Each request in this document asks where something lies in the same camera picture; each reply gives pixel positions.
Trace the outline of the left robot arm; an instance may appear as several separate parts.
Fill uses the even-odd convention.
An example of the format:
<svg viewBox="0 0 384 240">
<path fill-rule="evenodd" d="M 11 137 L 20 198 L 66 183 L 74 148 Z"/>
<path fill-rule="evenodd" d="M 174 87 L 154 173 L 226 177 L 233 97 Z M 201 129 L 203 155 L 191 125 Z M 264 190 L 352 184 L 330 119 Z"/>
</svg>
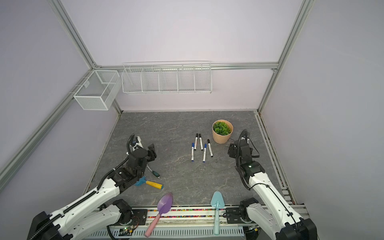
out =
<svg viewBox="0 0 384 240">
<path fill-rule="evenodd" d="M 50 214 L 36 215 L 28 233 L 29 240 L 81 240 L 101 228 L 133 221 L 132 207 L 116 200 L 98 213 L 98 207 L 135 185 L 144 176 L 147 164 L 156 159 L 153 144 L 135 147 L 118 166 L 108 171 L 99 184 L 74 202 Z"/>
</svg>

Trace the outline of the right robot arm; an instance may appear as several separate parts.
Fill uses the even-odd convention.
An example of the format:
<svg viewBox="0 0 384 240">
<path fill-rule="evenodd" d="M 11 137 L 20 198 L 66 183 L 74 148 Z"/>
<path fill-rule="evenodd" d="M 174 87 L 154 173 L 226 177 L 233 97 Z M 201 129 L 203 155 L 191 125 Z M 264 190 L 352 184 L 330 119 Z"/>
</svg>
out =
<svg viewBox="0 0 384 240">
<path fill-rule="evenodd" d="M 232 143 L 228 154 L 236 160 L 235 169 L 248 190 L 254 190 L 267 206 L 266 211 L 256 200 L 242 204 L 246 221 L 255 222 L 272 240 L 316 240 L 317 227 L 304 219 L 272 184 L 260 163 L 253 160 L 247 137 Z"/>
</svg>

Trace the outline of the purple garden trowel pink handle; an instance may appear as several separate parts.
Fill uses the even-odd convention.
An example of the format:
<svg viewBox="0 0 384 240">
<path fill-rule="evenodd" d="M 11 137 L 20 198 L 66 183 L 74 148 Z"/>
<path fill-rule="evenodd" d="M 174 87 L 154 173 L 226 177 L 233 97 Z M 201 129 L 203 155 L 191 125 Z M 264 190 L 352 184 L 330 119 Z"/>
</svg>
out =
<svg viewBox="0 0 384 240">
<path fill-rule="evenodd" d="M 155 219 L 151 222 L 150 226 L 144 233 L 144 236 L 146 238 L 149 238 L 156 227 L 158 221 L 160 220 L 161 216 L 163 214 L 166 214 L 170 211 L 171 207 L 173 204 L 173 194 L 172 193 L 167 193 L 165 194 L 158 202 L 157 209 L 158 209 L 158 214 L 156 215 Z"/>
</svg>

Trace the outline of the white marker pen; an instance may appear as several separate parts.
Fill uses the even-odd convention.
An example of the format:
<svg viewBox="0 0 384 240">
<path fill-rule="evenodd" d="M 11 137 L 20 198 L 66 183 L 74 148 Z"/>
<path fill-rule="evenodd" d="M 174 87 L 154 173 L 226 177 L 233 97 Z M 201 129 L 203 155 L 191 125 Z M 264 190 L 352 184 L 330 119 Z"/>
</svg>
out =
<svg viewBox="0 0 384 240">
<path fill-rule="evenodd" d="M 195 142 L 194 142 L 194 151 L 197 150 L 197 146 L 198 146 L 198 139 L 199 139 L 199 134 L 196 134 L 196 137 L 195 137 Z"/>
<path fill-rule="evenodd" d="M 206 155 L 207 155 L 207 144 L 204 144 L 204 150 L 203 150 L 203 163 L 206 162 Z"/>
<path fill-rule="evenodd" d="M 194 162 L 195 143 L 192 143 L 191 147 L 191 161 Z"/>
<path fill-rule="evenodd" d="M 204 145 L 203 145 L 202 135 L 201 135 L 201 134 L 198 134 L 198 137 L 199 137 L 199 143 L 200 143 L 201 151 L 204 151 Z"/>
<path fill-rule="evenodd" d="M 213 150 L 212 150 L 212 145 L 211 145 L 210 139 L 207 139 L 207 144 L 208 144 L 208 148 L 209 148 L 209 151 L 210 151 L 210 156 L 211 156 L 211 158 L 213 158 L 214 154 L 213 154 Z"/>
</svg>

